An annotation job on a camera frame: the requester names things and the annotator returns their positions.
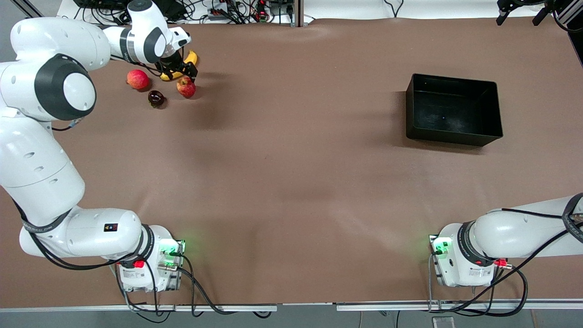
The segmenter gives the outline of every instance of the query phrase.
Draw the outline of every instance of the black label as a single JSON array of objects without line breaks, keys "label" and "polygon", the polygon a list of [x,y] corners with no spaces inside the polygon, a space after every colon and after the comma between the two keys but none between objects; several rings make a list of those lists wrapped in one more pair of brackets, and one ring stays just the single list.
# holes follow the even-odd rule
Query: black label
[{"label": "black label", "polygon": [[103,225],[103,232],[117,231],[117,223],[106,223]]}]

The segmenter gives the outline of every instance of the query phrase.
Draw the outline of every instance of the dark purple fruit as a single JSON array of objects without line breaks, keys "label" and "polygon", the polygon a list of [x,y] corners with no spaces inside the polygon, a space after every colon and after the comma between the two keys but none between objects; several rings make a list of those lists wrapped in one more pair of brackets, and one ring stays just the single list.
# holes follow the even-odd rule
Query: dark purple fruit
[{"label": "dark purple fruit", "polygon": [[162,95],[162,93],[158,90],[152,90],[150,93],[147,94],[147,100],[150,102],[152,107],[157,108],[161,106],[166,98]]}]

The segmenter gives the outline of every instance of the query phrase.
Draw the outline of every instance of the metal post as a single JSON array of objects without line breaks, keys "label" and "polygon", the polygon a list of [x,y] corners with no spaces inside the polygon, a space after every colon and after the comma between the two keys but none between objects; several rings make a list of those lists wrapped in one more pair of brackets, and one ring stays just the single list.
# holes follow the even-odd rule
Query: metal post
[{"label": "metal post", "polygon": [[304,0],[295,0],[293,2],[293,22],[292,27],[304,27]]},{"label": "metal post", "polygon": [[27,0],[10,0],[18,9],[20,9],[28,18],[43,17],[43,14],[36,9],[33,4]]}]

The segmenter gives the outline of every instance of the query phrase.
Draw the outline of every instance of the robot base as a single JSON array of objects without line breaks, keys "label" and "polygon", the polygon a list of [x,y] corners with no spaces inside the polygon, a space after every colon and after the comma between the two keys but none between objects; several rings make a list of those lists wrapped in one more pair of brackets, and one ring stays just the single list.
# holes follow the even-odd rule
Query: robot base
[{"label": "robot base", "polygon": [[481,267],[468,261],[458,246],[458,230],[462,224],[445,226],[438,236],[429,237],[431,251],[444,252],[434,256],[437,282],[449,287],[489,286],[494,274],[494,265]]},{"label": "robot base", "polygon": [[146,292],[174,291],[180,287],[182,257],[169,253],[184,254],[184,240],[174,240],[170,232],[159,225],[151,225],[154,245],[150,257],[143,267],[125,268],[119,266],[122,287],[126,292],[144,290]]}]

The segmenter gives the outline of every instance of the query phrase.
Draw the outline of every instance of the black box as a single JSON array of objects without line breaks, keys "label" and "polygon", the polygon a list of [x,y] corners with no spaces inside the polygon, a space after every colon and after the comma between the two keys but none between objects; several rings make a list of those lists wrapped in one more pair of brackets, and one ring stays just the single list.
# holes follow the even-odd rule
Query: black box
[{"label": "black box", "polygon": [[406,121],[410,139],[484,146],[502,138],[496,83],[413,74]]}]

